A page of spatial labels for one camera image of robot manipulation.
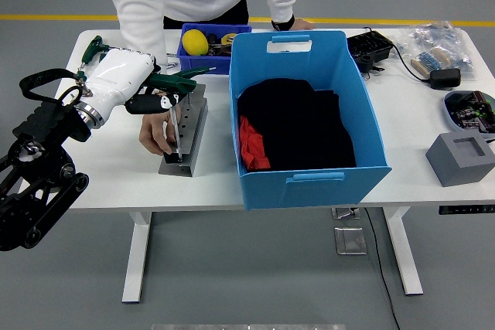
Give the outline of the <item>person's right hand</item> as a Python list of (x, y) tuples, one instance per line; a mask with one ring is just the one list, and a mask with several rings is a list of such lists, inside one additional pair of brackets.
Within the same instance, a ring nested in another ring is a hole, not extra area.
[(170, 112), (143, 115), (138, 139), (152, 154), (171, 155), (171, 145), (176, 144), (176, 129), (171, 124)]

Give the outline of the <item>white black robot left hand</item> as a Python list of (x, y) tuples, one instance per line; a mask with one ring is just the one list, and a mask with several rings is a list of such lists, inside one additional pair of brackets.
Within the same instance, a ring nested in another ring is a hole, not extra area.
[(166, 112), (186, 95), (167, 93), (140, 94), (141, 85), (155, 69), (155, 57), (130, 49), (111, 49), (87, 78), (90, 97), (77, 104), (80, 111), (106, 121), (114, 107), (124, 105), (131, 114), (157, 114)]

